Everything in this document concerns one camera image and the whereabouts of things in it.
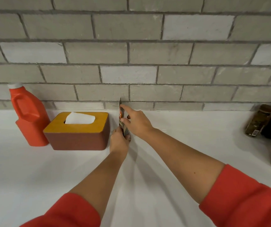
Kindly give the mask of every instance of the yellow tissue box lid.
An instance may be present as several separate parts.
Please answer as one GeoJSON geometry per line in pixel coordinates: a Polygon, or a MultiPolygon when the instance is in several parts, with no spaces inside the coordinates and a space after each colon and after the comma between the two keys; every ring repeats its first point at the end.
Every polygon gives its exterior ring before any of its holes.
{"type": "Polygon", "coordinates": [[[108,118],[107,112],[77,112],[95,116],[91,124],[65,124],[67,116],[71,112],[61,112],[44,129],[44,133],[100,133],[103,131],[108,118]]]}

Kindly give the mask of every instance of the person's right hand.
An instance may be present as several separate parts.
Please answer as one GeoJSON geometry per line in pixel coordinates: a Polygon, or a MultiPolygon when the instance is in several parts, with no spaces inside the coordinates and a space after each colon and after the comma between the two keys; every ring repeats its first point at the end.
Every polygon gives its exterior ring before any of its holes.
{"type": "Polygon", "coordinates": [[[154,128],[149,119],[142,111],[135,111],[131,107],[121,104],[121,107],[129,114],[131,121],[126,118],[121,118],[121,121],[126,127],[136,136],[143,139],[143,137],[154,128]]]}

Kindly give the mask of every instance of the person's right arm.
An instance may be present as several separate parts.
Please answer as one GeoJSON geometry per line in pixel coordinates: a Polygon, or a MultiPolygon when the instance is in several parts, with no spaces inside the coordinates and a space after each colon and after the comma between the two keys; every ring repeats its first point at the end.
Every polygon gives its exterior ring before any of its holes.
{"type": "Polygon", "coordinates": [[[153,128],[142,111],[122,105],[127,128],[162,158],[217,226],[270,227],[271,188],[153,128]]]}

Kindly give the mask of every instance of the person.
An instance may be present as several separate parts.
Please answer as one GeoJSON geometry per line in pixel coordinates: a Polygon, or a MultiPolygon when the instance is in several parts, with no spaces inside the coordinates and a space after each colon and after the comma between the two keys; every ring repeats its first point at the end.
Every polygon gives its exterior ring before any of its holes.
{"type": "MultiPolygon", "coordinates": [[[[154,128],[142,111],[121,105],[131,121],[122,122],[162,158],[199,208],[218,227],[271,227],[271,188],[230,165],[203,154],[154,128]]],[[[110,138],[110,153],[43,216],[22,227],[98,227],[129,141],[120,127],[110,138]]]]}

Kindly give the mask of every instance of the person's left arm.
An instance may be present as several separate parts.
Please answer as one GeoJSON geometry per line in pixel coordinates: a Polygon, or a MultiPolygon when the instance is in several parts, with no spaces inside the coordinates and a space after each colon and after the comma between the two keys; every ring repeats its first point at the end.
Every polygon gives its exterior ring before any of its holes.
{"type": "Polygon", "coordinates": [[[43,216],[21,227],[100,226],[106,206],[129,148],[120,127],[110,138],[110,154],[79,184],[64,194],[43,216]]]}

